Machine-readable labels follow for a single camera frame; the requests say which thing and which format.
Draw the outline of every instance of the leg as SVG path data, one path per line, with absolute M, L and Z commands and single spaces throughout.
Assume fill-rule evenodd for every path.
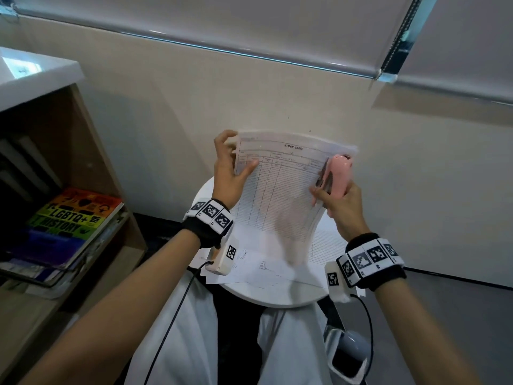
M 125 385 L 142 385 L 189 281 L 185 272 L 132 357 Z M 158 354 L 148 384 L 217 384 L 217 315 L 212 295 L 197 280 L 187 293 Z
M 258 336 L 264 362 L 259 384 L 331 385 L 323 339 L 326 322 L 317 304 L 266 309 Z

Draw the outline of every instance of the round tabletop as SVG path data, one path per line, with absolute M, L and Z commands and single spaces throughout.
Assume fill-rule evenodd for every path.
M 209 198 L 214 189 L 214 177 L 208 180 L 198 191 L 192 204 L 199 198 Z M 191 262 L 191 267 L 199 267 L 201 259 L 197 257 Z M 234 282 L 221 284 L 224 289 L 234 295 L 254 304 L 273 308 L 294 308 L 311 304 L 328 295 L 328 289 L 305 284 L 303 282 L 284 280 L 282 283 L 262 288 L 249 282 Z

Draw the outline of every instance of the pink stapler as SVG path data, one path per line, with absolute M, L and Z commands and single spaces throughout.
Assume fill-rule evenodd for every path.
M 321 187 L 325 192 L 335 199 L 341 199 L 346 194 L 347 184 L 352 179 L 352 158 L 349 155 L 335 155 L 328 158 L 319 173 L 316 187 Z M 312 199 L 312 205 L 316 204 L 315 197 Z M 332 213 L 328 210 L 328 216 L 332 218 Z

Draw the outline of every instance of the wire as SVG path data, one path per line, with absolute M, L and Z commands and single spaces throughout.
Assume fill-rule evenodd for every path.
M 203 266 L 212 265 L 213 263 L 214 263 L 213 261 L 205 262 L 203 265 L 201 265 L 195 271 L 194 275 L 192 276 L 192 278 L 189 282 L 189 285 L 187 285 L 187 289 L 185 289 L 185 293 L 184 293 L 184 296 L 182 297 L 182 301 L 180 301 L 180 304 L 178 304 L 178 308 L 176 309 L 176 312 L 174 313 L 173 319 L 171 320 L 171 323 L 169 324 L 169 327 L 167 328 L 166 334 L 164 335 L 164 337 L 162 339 L 161 345 L 158 347 L 157 353 L 153 357 L 153 362 L 151 362 L 150 370 L 148 371 L 148 374 L 146 375 L 146 379 L 144 380 L 144 385 L 146 385 L 148 383 L 148 379 L 150 378 L 151 370 L 153 369 L 153 366 L 155 365 L 155 362 L 157 361 L 158 354 L 159 354 L 160 350 L 162 350 L 162 346 L 164 345 L 164 342 L 166 341 L 167 334 L 169 334 L 169 331 L 171 330 L 171 327 L 173 326 L 176 316 L 178 315 L 178 311 L 180 310 L 180 308 L 182 307 L 182 304 L 184 303 L 185 296 L 187 296 L 187 292 L 189 291 L 189 288 L 191 287 L 192 282 L 194 281 L 194 279 L 196 278 L 196 276 L 198 275 L 198 273 L 200 272 L 200 270 L 202 269 Z
M 363 300 L 360 297 L 358 297 L 357 295 L 351 295 L 351 297 L 354 297 L 354 298 L 358 299 L 362 303 L 363 308 L 367 312 L 367 317 L 369 318 L 369 328 L 370 328 L 370 359 L 369 359 L 369 366 L 367 367 L 367 370 L 365 371 L 365 375 L 363 376 L 363 379 L 362 379 L 362 383 L 363 383 L 363 381 L 365 381 L 365 379 L 367 378 L 367 375 L 370 372 L 370 367 L 372 366 L 372 360 L 374 358 L 374 332 L 372 331 L 372 320 L 370 320 L 370 314 L 369 314 L 369 310 L 367 309 L 367 305 L 365 305 Z

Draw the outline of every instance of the gray floor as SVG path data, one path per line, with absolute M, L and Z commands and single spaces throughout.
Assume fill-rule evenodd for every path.
M 407 272 L 408 282 L 445 327 L 484 384 L 513 379 L 513 291 Z M 373 294 L 364 299 L 372 317 L 375 360 L 369 385 L 414 384 Z M 368 320 L 358 302 L 346 304 L 346 329 L 368 336 Z

